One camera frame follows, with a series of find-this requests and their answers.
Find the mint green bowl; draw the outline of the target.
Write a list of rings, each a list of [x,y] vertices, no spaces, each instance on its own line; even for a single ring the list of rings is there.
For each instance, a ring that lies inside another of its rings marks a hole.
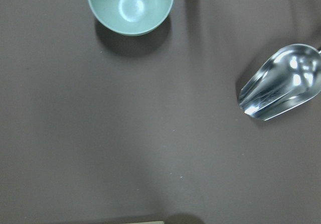
[[[168,17],[174,0],[88,0],[99,23],[125,36],[145,35]]]

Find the bamboo cutting board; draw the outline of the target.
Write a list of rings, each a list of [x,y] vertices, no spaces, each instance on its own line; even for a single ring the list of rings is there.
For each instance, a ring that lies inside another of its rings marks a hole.
[[[142,221],[142,222],[122,222],[116,224],[165,224],[163,220],[152,220],[152,221]]]

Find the metal ice scoop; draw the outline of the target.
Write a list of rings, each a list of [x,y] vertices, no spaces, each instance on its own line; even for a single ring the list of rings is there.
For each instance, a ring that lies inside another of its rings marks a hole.
[[[279,49],[241,88],[238,104],[248,116],[267,121],[320,93],[320,50],[306,44]]]

